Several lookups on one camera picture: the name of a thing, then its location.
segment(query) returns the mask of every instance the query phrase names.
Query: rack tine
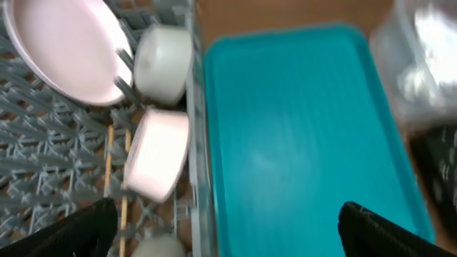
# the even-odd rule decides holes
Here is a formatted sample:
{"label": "rack tine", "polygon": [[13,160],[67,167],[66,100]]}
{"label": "rack tine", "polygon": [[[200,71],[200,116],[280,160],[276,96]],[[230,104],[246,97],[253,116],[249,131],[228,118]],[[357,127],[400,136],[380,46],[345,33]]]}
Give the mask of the rack tine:
{"label": "rack tine", "polygon": [[71,149],[70,150],[70,157],[74,158],[76,160],[81,160],[84,163],[93,163],[93,164],[95,164],[97,166],[104,167],[106,165],[105,164],[105,160],[103,160],[102,158],[100,158],[96,154],[90,153],[88,151],[81,151],[81,150]]}
{"label": "rack tine", "polygon": [[143,101],[141,98],[136,94],[136,92],[120,77],[117,77],[114,81],[118,89],[121,89],[122,93],[126,96],[126,98],[132,101],[138,107],[143,107]]}
{"label": "rack tine", "polygon": [[35,138],[36,140],[48,140],[48,134],[46,132],[38,130],[30,124],[19,124],[14,121],[0,121],[0,127],[11,133],[23,134]]}
{"label": "rack tine", "polygon": [[73,115],[73,119],[79,124],[88,127],[94,132],[104,134],[106,133],[106,127],[89,117],[85,111],[78,111]]}
{"label": "rack tine", "polygon": [[78,136],[76,131],[74,131],[73,129],[69,128],[68,126],[66,126],[56,120],[38,118],[38,124],[41,126],[47,127],[48,129],[50,129],[52,131],[62,133],[65,136],[69,136],[69,137]]}
{"label": "rack tine", "polygon": [[129,56],[125,49],[116,50],[117,55],[127,65],[131,72],[134,72],[134,60]]}
{"label": "rack tine", "polygon": [[118,156],[119,158],[122,158],[124,160],[127,159],[126,150],[120,147],[120,145],[118,145],[116,142],[113,142],[113,146],[109,150],[113,155]]}
{"label": "rack tine", "polygon": [[27,170],[30,172],[41,172],[41,164],[23,158],[0,158],[1,170]]}
{"label": "rack tine", "polygon": [[131,48],[134,51],[136,51],[136,49],[138,48],[138,43],[136,42],[134,33],[132,32],[132,30],[130,30],[129,25],[127,25],[127,23],[124,20],[120,20],[119,23],[121,25],[122,31],[127,36],[127,40],[129,40],[129,44],[130,44]]}
{"label": "rack tine", "polygon": [[30,93],[21,89],[11,89],[11,91],[18,94],[22,100],[26,101],[32,106],[38,107],[43,111],[52,112],[52,106],[40,100],[38,97],[32,96]]}
{"label": "rack tine", "polygon": [[0,143],[17,144],[19,140],[14,135],[5,131],[0,131]]}
{"label": "rack tine", "polygon": [[26,109],[10,102],[5,96],[0,96],[0,109],[11,112],[17,116],[27,117],[30,115]]}
{"label": "rack tine", "polygon": [[0,78],[6,79],[13,83],[13,85],[25,90],[30,91],[34,89],[34,85],[29,83],[27,80],[21,78],[19,75],[13,74],[8,71],[0,71]]}
{"label": "rack tine", "polygon": [[136,130],[136,124],[125,113],[119,110],[111,110],[110,116],[115,124],[119,124],[130,131]]}
{"label": "rack tine", "polygon": [[60,156],[50,156],[46,154],[35,153],[31,155],[31,160],[44,163],[47,166],[58,166],[59,168],[74,168],[73,161]]}
{"label": "rack tine", "polygon": [[53,90],[53,89],[49,89],[49,93],[51,93],[57,101],[65,103],[73,111],[85,108],[82,104],[76,103],[75,101],[72,101],[72,100],[62,96],[58,92],[55,92],[55,90]]}

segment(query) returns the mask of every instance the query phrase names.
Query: white cup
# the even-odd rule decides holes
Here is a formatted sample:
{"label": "white cup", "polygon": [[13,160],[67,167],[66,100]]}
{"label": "white cup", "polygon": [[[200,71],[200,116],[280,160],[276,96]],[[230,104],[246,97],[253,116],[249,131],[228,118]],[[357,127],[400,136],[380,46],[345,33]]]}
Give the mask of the white cup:
{"label": "white cup", "polygon": [[136,87],[161,104],[177,104],[186,91],[193,55],[192,37],[185,28],[151,26],[141,36],[135,56]]}
{"label": "white cup", "polygon": [[127,187],[164,202],[186,163],[189,134],[186,113],[148,110],[136,129],[125,165]]}

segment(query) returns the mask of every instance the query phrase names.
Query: white container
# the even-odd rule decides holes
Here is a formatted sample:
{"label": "white container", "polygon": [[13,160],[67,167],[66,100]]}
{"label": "white container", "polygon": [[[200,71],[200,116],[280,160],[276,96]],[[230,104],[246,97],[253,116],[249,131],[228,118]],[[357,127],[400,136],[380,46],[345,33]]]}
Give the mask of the white container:
{"label": "white container", "polygon": [[124,98],[114,84],[133,74],[117,56],[132,56],[126,35],[99,0],[6,0],[9,37],[32,71],[65,96],[96,106]]}
{"label": "white container", "polygon": [[153,25],[141,36],[136,52],[136,87],[161,104],[177,104],[186,91],[193,53],[192,37],[187,29]]}
{"label": "white container", "polygon": [[407,131],[457,118],[457,94],[437,83],[437,71],[443,69],[431,64],[414,25],[418,10],[431,2],[438,1],[397,0],[388,22],[370,38],[391,110]]}
{"label": "white container", "polygon": [[151,200],[165,201],[186,163],[189,134],[186,113],[148,110],[127,158],[126,185]]}
{"label": "white container", "polygon": [[186,257],[183,244],[172,235],[147,238],[136,247],[131,257]]}

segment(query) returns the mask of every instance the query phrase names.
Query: blue plastic tray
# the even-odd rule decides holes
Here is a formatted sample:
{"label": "blue plastic tray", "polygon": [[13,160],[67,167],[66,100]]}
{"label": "blue plastic tray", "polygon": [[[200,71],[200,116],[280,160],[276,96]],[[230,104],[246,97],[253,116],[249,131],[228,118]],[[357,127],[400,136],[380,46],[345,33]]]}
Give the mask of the blue plastic tray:
{"label": "blue plastic tray", "polygon": [[346,201],[434,240],[353,27],[218,41],[206,56],[206,104],[222,257],[344,256]]}

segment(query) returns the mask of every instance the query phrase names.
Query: white bowl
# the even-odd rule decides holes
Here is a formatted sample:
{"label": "white bowl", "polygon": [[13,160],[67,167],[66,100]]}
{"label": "white bowl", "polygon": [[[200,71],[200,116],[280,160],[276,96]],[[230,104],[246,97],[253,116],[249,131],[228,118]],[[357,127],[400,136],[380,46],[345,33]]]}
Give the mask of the white bowl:
{"label": "white bowl", "polygon": [[154,201],[165,201],[186,163],[189,133],[186,113],[148,110],[124,167],[127,187]]}
{"label": "white bowl", "polygon": [[186,91],[192,70],[192,37],[177,26],[153,25],[141,36],[135,56],[137,89],[149,98],[173,106]]}
{"label": "white bowl", "polygon": [[132,73],[116,50],[132,53],[102,0],[6,0],[4,20],[21,58],[50,87],[97,106],[124,98],[114,79],[131,85]]}

